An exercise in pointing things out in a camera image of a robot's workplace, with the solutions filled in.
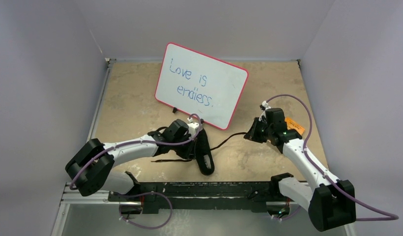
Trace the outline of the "black shoe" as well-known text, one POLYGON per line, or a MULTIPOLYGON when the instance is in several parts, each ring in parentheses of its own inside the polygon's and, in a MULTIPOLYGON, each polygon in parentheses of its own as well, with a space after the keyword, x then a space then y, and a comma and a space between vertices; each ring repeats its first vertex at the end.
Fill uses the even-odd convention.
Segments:
POLYGON ((213 174, 215 170, 215 165, 211 154, 206 131, 202 129, 197 135, 197 137, 194 139, 194 141, 195 141, 194 155, 199 170, 203 175, 209 176, 213 174))

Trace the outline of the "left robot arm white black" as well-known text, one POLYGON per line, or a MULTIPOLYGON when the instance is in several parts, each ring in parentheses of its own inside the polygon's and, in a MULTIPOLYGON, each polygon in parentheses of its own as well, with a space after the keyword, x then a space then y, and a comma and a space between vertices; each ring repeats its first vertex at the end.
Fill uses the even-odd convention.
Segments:
POLYGON ((117 143, 90 139, 65 166, 71 179, 69 188, 78 190, 82 196, 89 196, 113 185, 113 191, 120 193, 127 201, 134 201, 140 194, 136 178, 128 173, 117 177, 111 173, 112 169, 139 158, 188 148, 201 131, 200 123, 186 123, 177 119, 169 126, 150 131, 136 139, 117 143))

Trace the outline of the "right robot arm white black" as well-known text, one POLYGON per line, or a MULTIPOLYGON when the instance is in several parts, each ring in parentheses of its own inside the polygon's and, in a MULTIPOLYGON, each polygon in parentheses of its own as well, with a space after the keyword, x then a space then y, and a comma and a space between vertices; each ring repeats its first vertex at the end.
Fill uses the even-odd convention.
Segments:
POLYGON ((319 162, 304 145, 297 130, 288 129, 281 108, 262 110, 244 138, 257 143, 270 142, 296 166, 308 183, 305 186, 287 173, 273 176, 270 196, 275 200, 288 197, 297 202, 320 232, 355 222, 355 202, 344 195, 355 195, 353 184, 339 179, 319 162))

